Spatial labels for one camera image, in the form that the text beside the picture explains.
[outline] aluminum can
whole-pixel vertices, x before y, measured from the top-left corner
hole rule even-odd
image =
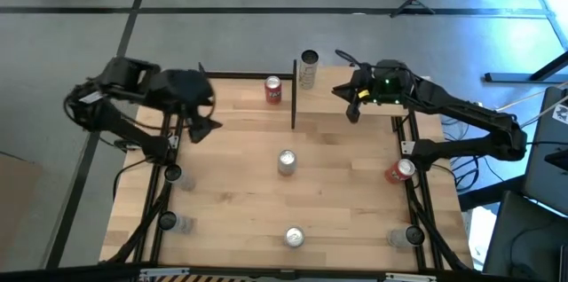
[[[304,231],[302,228],[294,226],[286,230],[284,243],[289,247],[300,247],[304,243]]]
[[[397,184],[411,178],[414,172],[416,166],[409,159],[401,159],[384,171],[384,177],[388,182]]]
[[[418,247],[424,242],[424,231],[416,225],[389,232],[387,240],[392,247]]]
[[[301,60],[300,69],[298,70],[298,82],[302,89],[308,90],[313,88],[313,84],[316,81],[320,56],[315,51],[304,51],[302,52]]]
[[[160,215],[158,226],[163,231],[187,234],[193,228],[193,220],[171,211],[166,211]]]
[[[266,102],[277,105],[282,101],[282,82],[277,76],[270,76],[264,81]]]
[[[283,150],[278,155],[278,171],[283,176],[290,176],[296,171],[297,158],[291,150]]]
[[[191,191],[195,188],[195,180],[184,173],[184,171],[176,164],[169,165],[163,174],[166,177],[166,181],[182,190]]]

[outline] concrete floor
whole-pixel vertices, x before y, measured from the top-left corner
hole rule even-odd
[[[568,35],[568,0],[547,0]],[[133,0],[0,0],[5,6],[131,7]],[[538,0],[423,0],[436,8],[539,9]],[[402,0],[143,0],[143,7],[377,7]],[[65,94],[100,73],[116,54],[125,14],[0,14],[0,151],[40,164],[45,175],[30,215],[20,224],[3,270],[43,265],[53,228],[69,192],[86,134],[65,117]],[[488,85],[489,71],[531,73],[563,52],[544,17],[401,16],[324,14],[139,15],[126,55],[164,68],[288,72],[301,51],[314,49],[321,65],[344,62],[334,49],[359,60],[401,59],[460,98],[495,108],[542,90],[536,85]],[[511,108],[524,122],[541,98]],[[131,113],[134,108],[127,108]],[[534,125],[527,128],[532,136]],[[455,134],[454,129],[448,132]],[[484,132],[470,128],[468,137]],[[62,265],[99,258],[112,207],[111,187],[124,155],[100,145]],[[502,177],[523,173],[526,161],[490,159]],[[475,188],[499,181],[482,164]]]

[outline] wooden tabletop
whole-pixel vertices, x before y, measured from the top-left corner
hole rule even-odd
[[[399,106],[373,106],[361,111],[358,124],[350,124],[344,116],[347,104],[329,91],[332,84],[347,82],[351,70],[322,67],[313,90],[298,89],[294,130],[291,82],[283,82],[283,101],[275,106],[265,103],[262,81],[213,80],[218,101],[214,118],[224,126],[198,145],[186,133],[182,136],[177,163],[197,185],[192,192],[174,188],[170,210],[195,219],[195,227],[187,235],[164,234],[161,263],[417,269],[412,250],[390,247],[386,241],[390,230],[409,222],[403,185],[383,177],[399,159],[390,116],[406,112]],[[160,125],[162,115],[140,108],[138,119]],[[422,138],[443,140],[437,116],[417,114],[417,120]],[[293,176],[278,174],[277,157],[284,149],[296,153]],[[141,153],[129,153],[125,165],[142,158]],[[447,161],[438,163],[449,167]],[[122,175],[101,259],[112,256],[138,225],[150,170],[150,165],[141,165]],[[454,180],[434,168],[428,178],[438,229],[471,265]],[[283,243],[284,232],[293,225],[306,236],[297,249]],[[146,243],[146,258],[150,246]],[[424,247],[431,267],[430,244]]]

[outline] tripod stand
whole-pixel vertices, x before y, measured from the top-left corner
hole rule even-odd
[[[430,7],[426,6],[425,4],[423,4],[423,3],[422,3],[421,1],[419,1],[419,0],[406,0],[402,5],[400,5],[400,7],[399,7],[395,12],[393,12],[393,13],[390,15],[390,17],[391,17],[391,18],[395,18],[395,17],[399,16],[399,14],[402,13],[402,11],[404,11],[404,9],[405,9],[408,5],[420,5],[420,6],[422,6],[422,7],[426,10],[427,13],[429,13],[429,14],[435,14],[435,12],[432,11],[432,9],[431,9]]]

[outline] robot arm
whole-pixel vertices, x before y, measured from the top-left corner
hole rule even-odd
[[[155,64],[116,57],[108,62],[102,74],[75,86],[65,98],[64,109],[73,122],[88,131],[110,131],[139,144],[151,162],[166,164],[172,159],[170,141],[137,128],[135,124],[147,126],[125,116],[110,99],[177,114],[185,119],[192,142],[199,143],[212,129],[221,127],[210,115],[201,116],[198,112],[199,106],[213,106],[214,100],[210,100],[213,97],[201,64],[200,71],[162,71]]]
[[[512,114],[498,113],[450,96],[442,87],[422,79],[396,60],[381,60],[375,66],[359,63],[343,51],[340,57],[359,65],[351,80],[332,93],[349,102],[347,117],[359,120],[359,106],[375,103],[400,104],[425,114],[444,114],[489,131],[475,139],[436,143],[429,139],[405,142],[403,152],[417,168],[429,170],[440,158],[490,155],[497,160],[519,161],[525,156],[526,134]]]

